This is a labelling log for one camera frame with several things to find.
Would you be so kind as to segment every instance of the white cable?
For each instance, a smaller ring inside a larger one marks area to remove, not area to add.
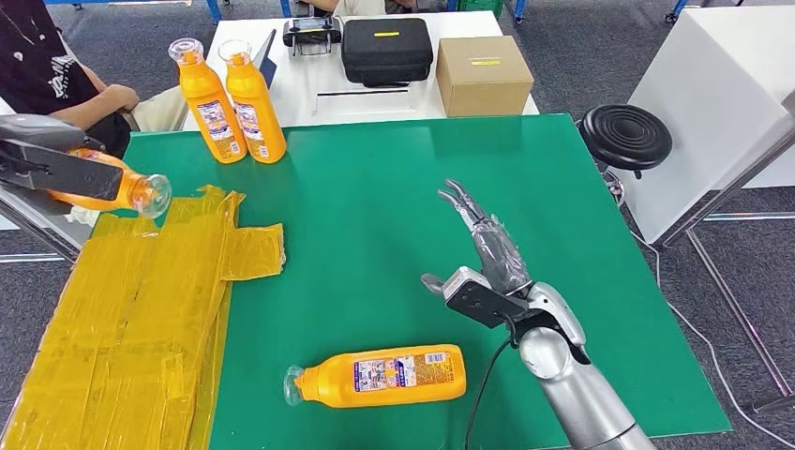
[[[638,236],[637,234],[635,234],[635,233],[634,233],[632,230],[630,230],[629,232],[630,232],[630,233],[631,233],[633,236],[635,236],[635,238],[637,239],[637,241],[638,241],[640,244],[643,244],[644,246],[646,246],[646,248],[648,248],[649,250],[651,250],[651,251],[654,253],[654,258],[655,258],[655,263],[654,263],[654,267],[655,267],[655,268],[654,268],[654,273],[655,273],[655,275],[656,275],[657,287],[660,287],[660,252],[659,252],[659,251],[657,251],[657,249],[656,249],[656,248],[654,248],[654,247],[650,246],[649,244],[646,244],[646,241],[644,241],[643,239],[641,239],[641,238],[640,238],[640,236]],[[731,399],[731,404],[734,406],[734,409],[735,409],[735,410],[737,410],[737,412],[738,412],[738,413],[740,413],[740,416],[742,416],[742,418],[743,418],[743,419],[745,419],[745,422],[748,422],[749,424],[753,425],[753,426],[754,426],[756,429],[758,429],[759,431],[762,431],[763,433],[765,433],[765,434],[767,434],[768,436],[772,437],[773,439],[775,439],[775,440],[779,441],[780,443],[782,443],[782,444],[786,445],[787,447],[795,449],[795,443],[791,443],[791,442],[788,442],[788,441],[786,441],[786,440],[785,440],[784,438],[782,438],[781,436],[779,436],[779,435],[777,435],[777,434],[773,433],[772,431],[770,431],[770,430],[768,430],[767,428],[763,427],[762,425],[758,424],[758,423],[757,423],[757,422],[755,422],[755,421],[754,421],[754,420],[753,420],[751,417],[748,417],[748,415],[747,415],[747,414],[745,414],[745,412],[743,411],[743,409],[742,409],[742,408],[740,408],[740,405],[737,403],[737,399],[735,399],[735,398],[734,398],[734,394],[732,394],[732,392],[731,392],[731,388],[730,388],[730,387],[728,387],[728,382],[727,382],[727,380],[726,380],[726,377],[724,377],[724,375],[723,375],[723,370],[721,370],[721,368],[720,368],[720,364],[718,364],[718,355],[717,355],[717,352],[715,352],[715,348],[714,348],[713,344],[710,342],[710,340],[709,340],[709,339],[707,339],[707,338],[706,338],[704,335],[702,335],[702,334],[701,334],[701,332],[700,332],[700,331],[698,331],[698,329],[697,329],[697,328],[696,328],[696,327],[695,327],[695,326],[694,326],[692,323],[690,323],[690,321],[688,321],[686,317],[684,317],[684,314],[682,314],[682,313],[681,313],[681,312],[680,312],[680,311],[679,311],[679,310],[678,310],[676,307],[674,307],[673,305],[671,305],[671,303],[670,303],[670,302],[667,302],[667,303],[668,303],[668,306],[671,308],[671,310],[673,310],[673,312],[674,312],[674,313],[675,313],[677,316],[679,316],[679,318],[680,318],[680,319],[682,319],[682,321],[683,321],[683,322],[684,322],[684,323],[685,323],[685,324],[686,324],[686,325],[687,325],[687,326],[688,326],[688,327],[689,327],[691,330],[693,330],[693,333],[696,333],[696,336],[698,336],[699,338],[701,338],[701,340],[703,340],[703,341],[704,341],[704,343],[705,343],[705,344],[707,344],[707,347],[709,347],[709,349],[710,349],[710,355],[712,356],[712,363],[713,363],[713,364],[714,364],[714,366],[715,366],[715,370],[717,370],[717,373],[718,373],[718,378],[720,378],[720,381],[721,381],[721,383],[723,384],[723,387],[724,387],[724,389],[726,389],[726,393],[728,394],[728,397]]]

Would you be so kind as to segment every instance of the bottle cap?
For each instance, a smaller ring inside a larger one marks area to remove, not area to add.
[[[150,175],[136,183],[131,194],[132,207],[144,218],[159,218],[169,209],[172,184],[164,175]]]
[[[192,37],[182,37],[169,46],[169,56],[180,66],[196,64],[204,59],[204,46]]]
[[[300,377],[303,374],[304,370],[299,366],[290,366],[284,376],[284,399],[287,400],[287,404],[290,406],[295,406],[304,401],[304,395],[299,385]]]
[[[241,39],[231,39],[218,47],[218,56],[230,66],[243,66],[251,61],[251,46]]]

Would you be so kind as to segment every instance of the brown box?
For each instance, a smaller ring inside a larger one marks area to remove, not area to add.
[[[510,36],[439,39],[436,80],[447,117],[521,114],[533,88]]]

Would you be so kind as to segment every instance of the bottle label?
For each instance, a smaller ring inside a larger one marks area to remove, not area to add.
[[[240,121],[240,128],[243,129],[243,134],[246,135],[248,149],[257,152],[257,154],[263,158],[268,158],[268,148],[265,146],[263,131],[260,129],[260,123],[257,120],[257,112],[254,111],[254,106],[235,101],[234,110],[237,112],[237,120]]]
[[[453,381],[453,363],[448,352],[434,352],[372,359],[353,363],[356,392],[398,389]]]
[[[226,120],[226,115],[223,113],[223,108],[219,101],[215,100],[196,105],[196,110],[199,111],[202,121],[207,125],[207,130],[210,132],[210,137],[213,138],[213,141],[231,138],[232,128]]]

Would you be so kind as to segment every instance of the stool seat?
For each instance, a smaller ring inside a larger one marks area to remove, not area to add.
[[[673,141],[663,122],[632,105],[603,105],[577,123],[591,155],[617,169],[644,171],[670,154]]]

